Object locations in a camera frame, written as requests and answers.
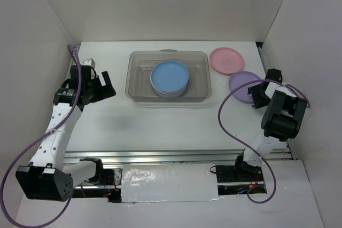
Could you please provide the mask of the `cream plastic plate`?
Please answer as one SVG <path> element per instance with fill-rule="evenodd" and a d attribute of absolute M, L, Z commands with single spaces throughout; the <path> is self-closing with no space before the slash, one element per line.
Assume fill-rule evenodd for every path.
<path fill-rule="evenodd" d="M 176 91 L 170 91 L 170 92 L 167 92 L 167 91 L 162 91 L 158 88 L 156 88 L 154 85 L 151 85 L 153 91 L 159 95 L 159 96 L 165 96 L 165 97 L 178 97 L 178 96 L 181 96 L 182 94 L 184 94 L 187 90 L 187 86 L 185 85 L 184 87 L 182 87 L 181 89 L 179 90 L 176 90 Z"/>

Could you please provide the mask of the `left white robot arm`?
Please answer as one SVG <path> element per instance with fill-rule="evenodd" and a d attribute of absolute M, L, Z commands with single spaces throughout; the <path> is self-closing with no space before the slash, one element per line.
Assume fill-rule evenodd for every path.
<path fill-rule="evenodd" d="M 104 84 L 92 66 L 73 65 L 70 72 L 70 78 L 54 95 L 47 137 L 29 164 L 19 166 L 15 172 L 25 196 L 31 200 L 64 202 L 83 182 L 114 184 L 114 172 L 105 169 L 100 159 L 85 157 L 64 167 L 66 148 L 84 107 L 116 94 L 107 71 L 102 72 Z"/>

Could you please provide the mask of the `orange plastic plate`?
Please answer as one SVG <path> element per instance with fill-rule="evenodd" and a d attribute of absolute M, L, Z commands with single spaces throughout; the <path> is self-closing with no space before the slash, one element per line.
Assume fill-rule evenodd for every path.
<path fill-rule="evenodd" d="M 183 86 L 182 88 L 176 90 L 176 91 L 162 91 L 160 89 L 158 89 L 153 83 L 151 84 L 152 89 L 156 92 L 156 93 L 160 93 L 162 95 L 182 95 L 186 92 L 188 85 L 186 84 L 185 86 Z"/>

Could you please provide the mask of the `blue plastic plate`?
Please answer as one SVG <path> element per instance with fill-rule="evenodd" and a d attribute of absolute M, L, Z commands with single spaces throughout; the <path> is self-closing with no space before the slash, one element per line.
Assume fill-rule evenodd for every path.
<path fill-rule="evenodd" d="M 187 86 L 188 69 L 178 61 L 164 61 L 157 64 L 150 74 L 151 84 L 163 92 L 176 92 Z"/>

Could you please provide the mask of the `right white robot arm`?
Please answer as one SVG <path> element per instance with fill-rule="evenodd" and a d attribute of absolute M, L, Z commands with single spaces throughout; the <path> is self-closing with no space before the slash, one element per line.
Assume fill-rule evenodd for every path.
<path fill-rule="evenodd" d="M 240 181 L 261 171 L 262 158 L 279 147 L 282 142 L 293 139 L 299 133 L 305 110 L 309 102 L 304 95 L 295 94 L 297 89 L 284 84 L 282 72 L 278 69 L 267 70 L 265 82 L 252 83 L 234 93 L 240 98 L 245 95 L 245 103 L 251 103 L 255 109 L 266 108 L 261 120 L 261 134 L 236 159 L 233 176 Z"/>

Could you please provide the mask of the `pink plastic plate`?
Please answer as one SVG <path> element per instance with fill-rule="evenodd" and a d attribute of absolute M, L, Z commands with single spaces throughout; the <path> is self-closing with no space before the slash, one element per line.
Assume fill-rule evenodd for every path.
<path fill-rule="evenodd" d="M 217 48 L 209 57 L 211 66 L 219 73 L 231 75 L 242 70 L 245 66 L 243 56 L 232 48 Z"/>

